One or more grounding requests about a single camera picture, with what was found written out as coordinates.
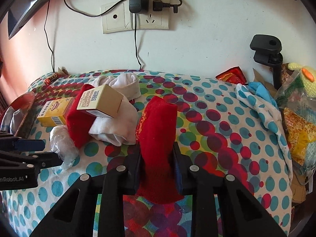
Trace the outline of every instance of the cardboard box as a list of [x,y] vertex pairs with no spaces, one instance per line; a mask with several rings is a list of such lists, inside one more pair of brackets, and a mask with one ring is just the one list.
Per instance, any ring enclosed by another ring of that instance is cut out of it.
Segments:
[[274,88],[273,84],[264,80],[264,78],[260,75],[260,73],[253,68],[253,74],[255,75],[254,82],[260,82],[264,85],[264,87],[269,91],[272,97],[275,97],[277,94],[277,90]]
[[45,103],[37,119],[45,127],[66,125],[66,116],[73,101],[73,97],[48,101]]
[[97,117],[116,117],[123,95],[108,85],[99,86],[83,92],[77,110]]
[[[300,181],[302,183],[305,182],[305,177],[304,176],[298,176],[298,177],[300,178]],[[293,174],[291,190],[292,190],[292,193],[293,193],[293,199],[292,199],[293,203],[300,204],[300,203],[305,201],[305,199],[306,199],[305,186],[300,185],[300,183],[298,182],[297,177],[296,177],[295,174]]]

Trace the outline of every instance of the pink wall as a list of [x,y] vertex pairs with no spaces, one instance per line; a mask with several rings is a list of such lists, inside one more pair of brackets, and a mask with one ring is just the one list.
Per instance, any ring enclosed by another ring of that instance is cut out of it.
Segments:
[[52,71],[44,23],[37,23],[39,19],[45,20],[46,10],[43,6],[11,40],[7,15],[0,24],[0,57],[4,63],[0,91],[8,104],[24,94],[38,77]]

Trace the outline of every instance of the bed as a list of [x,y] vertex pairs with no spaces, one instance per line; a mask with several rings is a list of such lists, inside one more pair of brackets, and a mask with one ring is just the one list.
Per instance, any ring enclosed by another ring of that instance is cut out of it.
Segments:
[[[28,91],[36,94],[36,113],[46,101],[74,97],[80,88],[100,75],[124,71],[94,71],[59,78],[50,86],[37,79]],[[235,85],[211,78],[153,71],[133,71],[139,77],[142,96],[131,101],[139,116],[154,96],[178,106],[177,139],[182,154],[208,172],[235,175],[259,200],[286,234],[290,229],[292,191],[290,155],[281,152],[275,134],[264,127],[258,113],[236,98]],[[35,120],[31,139],[43,139],[49,151],[51,127]],[[3,191],[5,215],[19,236],[29,236],[45,214],[83,173],[105,174],[121,165],[129,147],[116,147],[91,139],[67,170],[44,169],[37,188]],[[97,236],[100,197],[97,202],[94,236]],[[219,210],[218,224],[221,225]],[[125,234],[141,236],[190,236],[192,197],[168,204],[152,204],[142,197],[124,196]]]

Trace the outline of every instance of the plastic bag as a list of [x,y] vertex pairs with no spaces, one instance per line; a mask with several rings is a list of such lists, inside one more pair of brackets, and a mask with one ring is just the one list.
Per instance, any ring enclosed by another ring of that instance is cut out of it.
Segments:
[[70,138],[67,126],[55,126],[50,135],[51,151],[58,153],[63,160],[61,169],[72,166],[74,160],[79,155],[79,150],[75,147],[74,141]]
[[312,127],[316,125],[316,98],[307,95],[300,71],[294,71],[278,90],[276,102],[279,108],[285,109],[288,142],[292,145],[290,152],[296,162],[293,168],[300,175],[309,175],[316,166],[316,141],[308,142],[308,139],[313,140]]

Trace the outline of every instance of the red snack bag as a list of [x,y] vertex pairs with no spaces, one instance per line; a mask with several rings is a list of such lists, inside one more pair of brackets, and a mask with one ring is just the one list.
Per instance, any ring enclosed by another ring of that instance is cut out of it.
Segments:
[[49,86],[50,84],[54,83],[54,82],[55,82],[58,78],[60,78],[60,77],[61,77],[61,74],[55,73],[55,74],[53,74],[51,77],[46,78],[46,79],[44,80],[44,83]]
[[218,76],[215,77],[218,80],[222,80],[224,82],[232,83],[232,84],[242,84],[245,85],[247,83],[247,79],[241,71],[240,67],[233,67]]

